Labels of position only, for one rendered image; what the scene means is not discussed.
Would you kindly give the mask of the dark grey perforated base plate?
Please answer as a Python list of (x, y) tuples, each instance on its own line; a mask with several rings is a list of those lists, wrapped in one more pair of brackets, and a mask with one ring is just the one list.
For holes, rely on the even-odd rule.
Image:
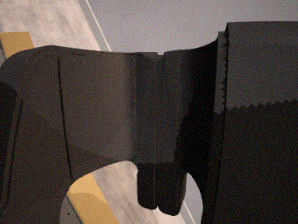
[[(7, 57), (0, 39), (0, 67), (6, 59)], [(84, 224), (67, 194), (60, 212), (60, 224)]]

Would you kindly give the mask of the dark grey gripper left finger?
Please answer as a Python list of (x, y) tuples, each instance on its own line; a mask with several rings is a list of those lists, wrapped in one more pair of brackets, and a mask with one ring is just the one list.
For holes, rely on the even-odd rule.
[(4, 61), (0, 224), (60, 224), (70, 186), (122, 161), (157, 208), (160, 56), (46, 45)]

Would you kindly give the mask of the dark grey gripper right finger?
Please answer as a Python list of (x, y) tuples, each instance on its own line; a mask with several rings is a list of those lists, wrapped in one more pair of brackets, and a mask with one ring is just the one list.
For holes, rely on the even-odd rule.
[(298, 224), (298, 21), (228, 22), (160, 56), (162, 213), (179, 214), (187, 173), (201, 224)]

